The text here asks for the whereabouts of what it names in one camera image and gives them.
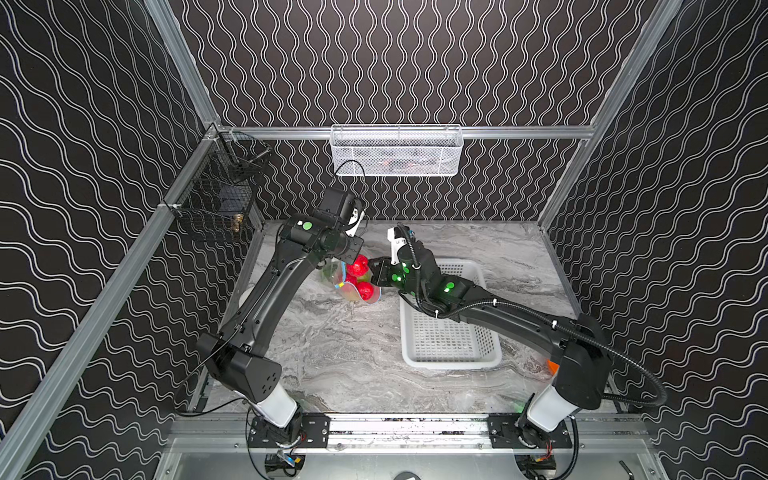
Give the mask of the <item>clear blue-zip bag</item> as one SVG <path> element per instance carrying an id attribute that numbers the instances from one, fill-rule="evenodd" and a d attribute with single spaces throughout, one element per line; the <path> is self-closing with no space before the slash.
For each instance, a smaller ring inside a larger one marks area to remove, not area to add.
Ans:
<path id="1" fill-rule="evenodd" d="M 369 266 L 369 273 L 361 278 L 356 278 L 347 273 L 346 267 L 350 263 L 344 263 L 340 260 L 332 260 L 320 269 L 321 281 L 329 285 L 336 293 L 350 302 L 364 302 L 372 305 L 381 298 L 381 288 L 372 283 L 372 271 Z M 369 282 L 376 290 L 375 296 L 368 302 L 363 301 L 356 289 L 358 282 Z"/>

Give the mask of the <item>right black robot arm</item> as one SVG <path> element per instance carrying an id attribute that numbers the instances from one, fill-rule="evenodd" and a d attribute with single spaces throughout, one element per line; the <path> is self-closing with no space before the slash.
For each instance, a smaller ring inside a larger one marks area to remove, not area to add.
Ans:
<path id="1" fill-rule="evenodd" d="M 504 299 L 474 281 L 441 269 L 420 241 L 397 251 L 397 261 L 372 258 L 372 283 L 395 288 L 411 306 L 436 319 L 489 329 L 546 355 L 559 366 L 550 384 L 526 407 L 526 422 L 551 432 L 578 410 L 596 410 L 604 399 L 614 355 L 592 317 L 547 314 Z"/>

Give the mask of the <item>small red toy apple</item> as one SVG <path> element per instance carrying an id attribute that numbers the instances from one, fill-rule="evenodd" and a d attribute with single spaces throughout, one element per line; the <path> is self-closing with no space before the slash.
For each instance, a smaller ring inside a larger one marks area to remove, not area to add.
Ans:
<path id="1" fill-rule="evenodd" d="M 353 277 L 364 277 L 370 271 L 369 260 L 364 255 L 358 255 L 352 263 L 347 265 L 346 270 L 347 273 Z"/>

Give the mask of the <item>orange object behind arm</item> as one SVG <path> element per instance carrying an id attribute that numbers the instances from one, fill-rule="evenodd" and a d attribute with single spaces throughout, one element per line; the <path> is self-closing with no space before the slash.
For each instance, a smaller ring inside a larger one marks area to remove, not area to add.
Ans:
<path id="1" fill-rule="evenodd" d="M 551 360 L 547 361 L 547 367 L 552 376 L 555 376 L 559 370 L 559 365 Z"/>

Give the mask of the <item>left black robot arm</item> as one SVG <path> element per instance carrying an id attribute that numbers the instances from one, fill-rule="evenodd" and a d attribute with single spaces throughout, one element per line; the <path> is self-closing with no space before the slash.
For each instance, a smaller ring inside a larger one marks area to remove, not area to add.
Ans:
<path id="1" fill-rule="evenodd" d="M 326 189 L 311 214 L 284 221 L 273 256 L 244 303 L 217 333 L 203 334 L 197 342 L 209 374 L 277 428 L 291 424 L 298 404 L 280 384 L 281 365 L 267 358 L 272 337 L 311 273 L 328 260 L 357 258 L 364 240 L 356 230 L 363 216 L 360 197 Z"/>

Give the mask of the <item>red toy fruit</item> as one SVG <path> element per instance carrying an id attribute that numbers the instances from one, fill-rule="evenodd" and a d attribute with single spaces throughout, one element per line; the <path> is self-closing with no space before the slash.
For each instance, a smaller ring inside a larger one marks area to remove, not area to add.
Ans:
<path id="1" fill-rule="evenodd" d="M 360 298 L 365 302 L 370 301 L 375 296 L 375 293 L 376 293 L 375 287 L 371 283 L 366 281 L 358 282 L 356 284 L 356 289 L 358 291 Z"/>

